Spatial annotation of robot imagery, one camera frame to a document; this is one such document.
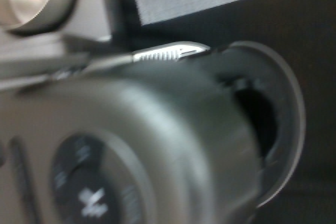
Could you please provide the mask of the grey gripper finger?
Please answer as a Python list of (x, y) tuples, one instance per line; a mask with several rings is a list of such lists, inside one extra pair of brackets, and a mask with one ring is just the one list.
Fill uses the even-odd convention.
[(131, 52), (122, 52), (92, 58), (82, 69), (82, 73), (88, 74), (140, 61), (175, 62), (208, 50), (209, 47), (205, 44), (191, 41), (176, 41)]

